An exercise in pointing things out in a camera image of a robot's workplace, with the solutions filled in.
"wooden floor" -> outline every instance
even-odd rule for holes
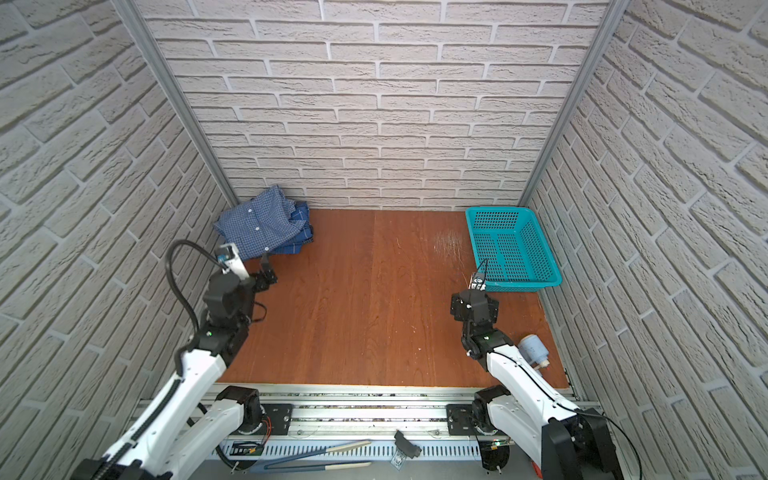
[[[221,382],[498,384],[466,356],[449,313],[475,271],[463,213],[313,210],[311,223],[314,243],[272,257],[279,282],[257,295],[269,314]],[[550,352],[544,377],[568,387],[538,295],[491,295],[497,328],[515,342],[539,335]]]

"perforated basket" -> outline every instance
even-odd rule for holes
[[[521,207],[473,207],[467,209],[467,225],[477,266],[488,259],[487,291],[535,292],[562,282],[533,211]],[[484,272],[485,265],[480,269],[480,273]]]

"white brick wall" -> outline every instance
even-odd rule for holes
[[[560,350],[649,477],[768,478],[765,25],[633,0],[531,202]]]
[[[3,3],[0,42],[0,477],[69,478],[167,377],[161,257],[225,201],[110,2]]]
[[[516,203],[606,2],[139,4],[241,198],[454,210]]]

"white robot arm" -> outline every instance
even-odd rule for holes
[[[553,389],[494,328],[498,301],[473,277],[470,288],[451,298],[451,314],[463,323],[462,345],[500,386],[481,390],[472,403],[478,433],[504,432],[541,469],[544,480],[583,480],[584,461],[621,480],[607,420]]]
[[[169,247],[166,269],[173,263],[174,249],[181,245],[195,248],[222,267],[221,273],[210,278],[204,295],[207,313],[202,324],[198,327],[196,316],[190,314],[196,329],[192,340],[176,353],[176,372],[128,431],[102,458],[83,460],[72,480],[186,480],[227,435],[234,431],[250,434],[262,425],[259,392],[228,386],[203,418],[177,439],[200,399],[248,337],[254,294],[277,281],[266,257],[261,271],[249,274],[233,243],[219,247],[213,257],[192,242],[177,240]],[[172,272],[168,275],[171,289],[176,288]],[[185,309],[189,307],[183,297],[180,301]]]

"folded shirt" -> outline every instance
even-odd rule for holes
[[[227,243],[234,243],[240,258],[261,257],[302,232],[306,220],[293,219],[296,205],[277,185],[245,203],[224,211],[214,228]]]
[[[296,202],[296,209],[290,215],[291,220],[305,220],[304,227],[292,239],[272,250],[272,253],[299,253],[301,246],[314,241],[314,231],[310,225],[310,208],[306,202]]]

